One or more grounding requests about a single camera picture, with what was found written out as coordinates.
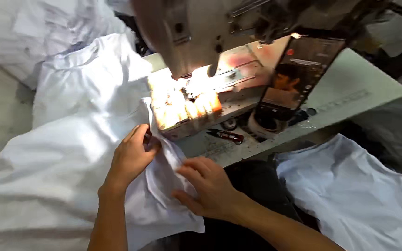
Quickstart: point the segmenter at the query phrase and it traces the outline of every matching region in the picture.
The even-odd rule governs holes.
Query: left hand
[[[130,183],[141,174],[161,149],[155,144],[149,151],[145,151],[144,144],[148,144],[151,133],[150,126],[141,124],[135,126],[122,140],[114,152],[113,162],[106,176],[99,194],[106,190],[109,193],[125,193]]]

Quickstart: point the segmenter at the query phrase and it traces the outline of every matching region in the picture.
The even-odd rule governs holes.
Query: sewing machine
[[[158,128],[172,140],[257,105],[290,36],[347,42],[390,0],[133,0],[137,24],[168,68],[149,77]]]

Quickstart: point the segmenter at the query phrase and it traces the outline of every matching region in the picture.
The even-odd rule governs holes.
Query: dark pants
[[[273,165],[264,161],[243,161],[225,168],[232,185],[262,206],[302,222],[287,198]],[[205,233],[179,235],[181,251],[275,250],[253,231],[226,221],[204,218]]]

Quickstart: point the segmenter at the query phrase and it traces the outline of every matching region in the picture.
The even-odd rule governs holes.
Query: smartphone
[[[290,120],[345,47],[345,39],[329,33],[306,34],[289,40],[256,108],[257,121]]]

